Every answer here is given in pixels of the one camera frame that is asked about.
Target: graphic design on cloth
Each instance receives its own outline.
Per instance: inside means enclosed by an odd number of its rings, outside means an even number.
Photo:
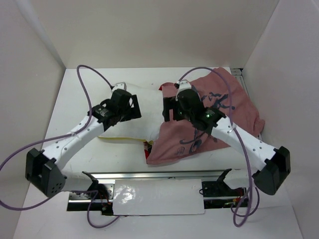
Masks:
[[[196,89],[195,86],[191,86],[192,90],[196,91],[198,93],[198,90]],[[228,109],[229,106],[226,106],[224,105],[222,102],[226,99],[228,99],[228,94],[225,94],[225,95],[221,95],[221,94],[214,94],[213,92],[209,92],[209,95],[204,95],[202,96],[201,98],[201,101],[203,102],[206,98],[208,97],[209,101],[211,102],[212,100],[215,100],[214,104],[212,105],[212,107],[216,108],[216,109],[220,109],[220,108],[223,108],[223,109]],[[195,152],[202,144],[202,140],[200,139],[203,135],[204,135],[205,132],[199,132],[197,129],[194,130],[194,139],[191,140],[191,141],[187,141],[185,142],[184,139],[180,140],[179,143],[181,145],[185,145],[185,144],[192,144],[189,148],[189,152],[188,153],[193,153]],[[217,139],[212,137],[214,142],[217,143]],[[181,152],[180,150],[177,150],[177,153],[176,155],[183,155],[184,154],[184,150],[183,152]]]

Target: red cloth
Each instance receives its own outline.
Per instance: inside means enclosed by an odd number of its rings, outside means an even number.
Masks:
[[[256,107],[237,79],[224,68],[215,70],[225,77],[230,85],[233,121],[250,134],[257,136],[262,131],[265,121],[259,118]],[[192,88],[198,91],[205,107],[215,106],[228,115],[228,90],[218,75],[211,72],[190,83]],[[173,83],[165,83],[161,89],[163,97],[172,97],[177,93]],[[159,131],[159,138],[153,143],[152,151],[146,160],[147,164],[173,162],[193,154],[228,147],[221,140],[196,130],[186,120],[172,120],[172,115],[169,122],[162,123]]]

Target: white table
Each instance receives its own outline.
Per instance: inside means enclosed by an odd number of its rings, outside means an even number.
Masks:
[[[99,69],[110,80],[129,82],[143,87],[158,89],[161,83],[175,82],[190,68],[129,68]],[[189,80],[208,73],[198,70]],[[107,84],[94,72],[81,70],[92,105],[110,96]],[[46,138],[64,134],[78,123],[88,110],[86,98],[79,84],[75,69],[67,69],[54,107]],[[72,171],[88,172],[138,172],[219,170],[244,168],[244,158],[234,150],[214,151],[205,160],[186,159],[166,166],[147,166],[143,144],[136,141],[105,141],[94,139],[80,150],[66,165]],[[204,215],[126,217],[112,226],[97,230],[86,221],[86,212],[66,212],[68,193],[60,193],[46,204],[21,213],[15,239],[21,238],[302,238],[289,197],[282,187],[276,196],[262,194],[261,209],[248,223],[238,229],[232,224],[229,209],[206,210]],[[32,185],[24,206],[44,199]],[[92,212],[92,221],[103,224],[108,217]]]

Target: white wall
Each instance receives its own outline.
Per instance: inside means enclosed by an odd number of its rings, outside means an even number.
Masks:
[[[63,73],[14,1],[0,1],[0,162],[44,137]],[[0,173],[0,198],[16,207],[28,188],[24,166],[25,152]],[[19,215],[0,207],[1,239],[12,238]]]
[[[67,68],[243,67],[278,0],[31,0]]]
[[[244,78],[266,120],[263,139],[291,151],[287,178],[305,239],[318,238],[319,0],[280,0]]]

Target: folded cloth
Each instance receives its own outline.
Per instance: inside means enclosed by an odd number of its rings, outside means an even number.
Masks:
[[[235,77],[224,68],[215,71],[220,73],[230,85],[234,123],[257,136],[262,131],[265,121],[259,118],[256,107]],[[229,93],[227,86],[217,74],[211,72],[190,83],[199,93],[205,107],[216,107],[228,115]],[[163,84],[161,90],[163,97],[173,97],[177,93],[173,83]],[[223,141],[193,128],[186,120],[172,120],[172,115],[169,122],[161,124],[159,131],[159,137],[154,141],[146,159],[147,164],[174,162],[193,154],[228,147]]]

